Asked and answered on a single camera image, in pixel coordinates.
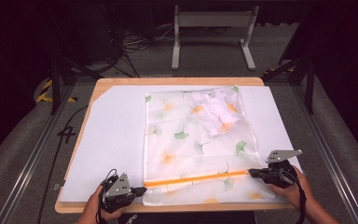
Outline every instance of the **black cable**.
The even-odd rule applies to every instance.
[[[301,223],[304,223],[304,220],[305,220],[305,203],[307,201],[307,197],[305,195],[305,192],[304,190],[301,188],[301,184],[298,180],[298,177],[294,177],[292,174],[290,174],[289,172],[287,171],[282,171],[283,173],[285,173],[286,175],[289,175],[289,177],[291,177],[291,180],[294,181],[297,186],[298,186],[298,192],[300,194],[300,218],[298,219],[298,222],[296,224],[301,224]]]
[[[109,173],[107,174],[106,178],[104,179],[104,181],[101,183],[102,189],[101,189],[100,193],[98,194],[98,210],[97,210],[97,213],[95,214],[95,221],[97,222],[97,224],[106,223],[106,220],[101,216],[101,204],[102,204],[102,200],[103,200],[105,186],[107,183],[106,180],[107,180],[107,178],[109,178],[110,173],[112,173],[112,171],[115,171],[115,173],[113,175],[117,174],[116,169],[110,170]]]
[[[45,206],[45,200],[46,200],[46,196],[48,195],[48,186],[50,185],[50,179],[51,179],[51,175],[53,173],[53,170],[54,170],[54,166],[55,166],[55,162],[57,160],[57,157],[58,157],[58,152],[60,151],[60,148],[61,148],[61,143],[62,143],[62,139],[64,137],[64,133],[68,128],[69,128],[69,123],[71,122],[71,120],[74,118],[74,116],[79,113],[80,111],[82,111],[83,109],[87,108],[88,105],[85,105],[83,107],[81,107],[80,109],[78,109],[73,115],[71,118],[68,119],[68,121],[66,122],[65,124],[65,127],[63,128],[63,130],[61,132],[59,132],[59,134],[61,135],[61,138],[60,138],[60,142],[57,146],[57,149],[56,149],[56,152],[55,152],[55,155],[54,155],[54,159],[53,159],[53,162],[51,164],[51,168],[50,168],[50,172],[48,174],[48,182],[46,183],[46,187],[45,187],[45,192],[43,194],[43,198],[42,198],[42,203],[40,204],[40,209],[39,209],[39,216],[37,217],[37,223],[39,224],[41,219],[42,219],[42,214],[43,214],[43,208]]]

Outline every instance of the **human hand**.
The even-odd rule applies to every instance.
[[[310,188],[310,183],[306,176],[304,176],[295,166],[295,171],[297,173],[298,181],[300,182],[301,188],[304,190],[307,200],[313,199],[312,190]],[[269,188],[276,194],[280,194],[286,198],[295,209],[300,210],[300,194],[298,191],[297,184],[293,184],[286,189],[281,189],[275,185],[269,185]]]
[[[96,224],[96,214],[98,212],[99,205],[99,194],[102,190],[102,186],[99,186],[91,196],[89,196],[89,200],[86,203],[86,206],[84,207],[83,213],[80,216],[78,220],[78,224]],[[103,209],[101,210],[101,216],[106,220],[112,220],[118,217],[121,217],[121,215],[124,213],[126,207],[119,208],[117,211],[115,211],[112,214],[107,213]]]

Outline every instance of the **yellow object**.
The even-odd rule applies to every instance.
[[[171,180],[161,180],[161,181],[153,181],[153,182],[144,182],[145,187],[155,187],[160,185],[169,185],[169,184],[180,184],[185,182],[193,182],[199,180],[206,180],[206,179],[216,179],[222,177],[228,177],[232,175],[248,175],[247,171],[236,171],[230,173],[223,173],[217,175],[202,175],[202,176],[194,176],[194,177],[185,177],[180,179],[171,179]]]

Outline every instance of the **black device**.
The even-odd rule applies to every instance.
[[[266,163],[268,168],[250,169],[249,174],[253,178],[261,178],[266,184],[273,184],[282,189],[286,189],[293,184],[297,184],[300,194],[300,218],[297,222],[303,223],[305,219],[305,202],[307,201],[304,190],[301,188],[297,178],[295,168],[287,160],[302,154],[301,150],[274,150],[271,151]]]
[[[141,197],[146,192],[145,187],[132,188],[126,173],[118,176],[114,173],[101,183],[103,186],[99,195],[99,209],[97,223],[106,223],[101,217],[101,209],[112,214],[121,207],[130,205],[136,197]]]

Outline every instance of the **ginkgo leaf print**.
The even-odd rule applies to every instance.
[[[152,95],[148,95],[145,97],[146,102],[149,102],[152,100]]]
[[[175,155],[169,155],[167,153],[167,150],[165,150],[165,153],[164,153],[164,158],[162,159],[162,164],[170,164],[170,163],[173,163],[174,160],[176,159],[176,156]]]
[[[234,179],[231,176],[229,176],[226,180],[219,180],[219,181],[222,181],[225,184],[224,191],[229,191],[234,187]]]
[[[250,198],[250,199],[253,199],[253,200],[255,200],[255,199],[264,199],[264,197],[263,196],[261,196],[259,193],[257,193],[257,192],[249,192],[248,193],[248,197]]]
[[[190,134],[185,133],[185,125],[183,126],[183,130],[179,133],[176,133],[175,135],[176,139],[185,139],[190,136]]]
[[[194,149],[196,150],[196,153],[199,154],[199,155],[203,155],[203,150],[202,150],[202,147],[205,145],[205,144],[208,144],[209,142],[206,142],[204,144],[200,144],[196,141],[194,141]]]
[[[202,105],[197,105],[196,107],[194,107],[192,110],[191,110],[191,113],[199,113],[201,110],[203,110],[204,107]]]
[[[174,103],[169,103],[167,99],[162,100],[162,102],[163,102],[163,104],[164,104],[164,110],[165,110],[165,111],[170,111],[170,110],[172,110],[173,107],[174,107],[174,105],[175,105]]]
[[[219,201],[216,198],[208,198],[204,203],[219,203]]]
[[[222,123],[222,127],[220,128],[220,131],[222,131],[222,133],[226,133],[232,128],[232,126],[233,126],[232,123]]]
[[[211,91],[208,93],[208,96],[210,99],[213,99],[214,97],[216,97],[216,92],[215,91]]]
[[[227,103],[227,107],[228,107],[229,110],[231,110],[231,111],[234,112],[234,113],[237,113],[237,112],[238,112],[238,109],[237,109],[237,107],[235,107],[234,104]]]
[[[155,134],[157,137],[160,137],[161,136],[161,128],[158,125],[153,126],[152,133]]]
[[[160,112],[155,115],[155,119],[164,119],[165,117],[167,117],[167,114],[164,112]]]
[[[236,152],[237,154],[245,153],[246,155],[249,156],[249,154],[245,152],[246,146],[248,146],[248,144],[247,144],[245,141],[240,141],[240,142],[237,143],[237,145],[235,146],[235,152]]]
[[[240,88],[238,88],[238,86],[231,87],[231,90],[235,92],[240,92]]]
[[[226,165],[227,165],[227,169],[225,170],[225,172],[222,172],[222,173],[218,173],[218,174],[227,174],[228,173],[228,162],[226,162]]]

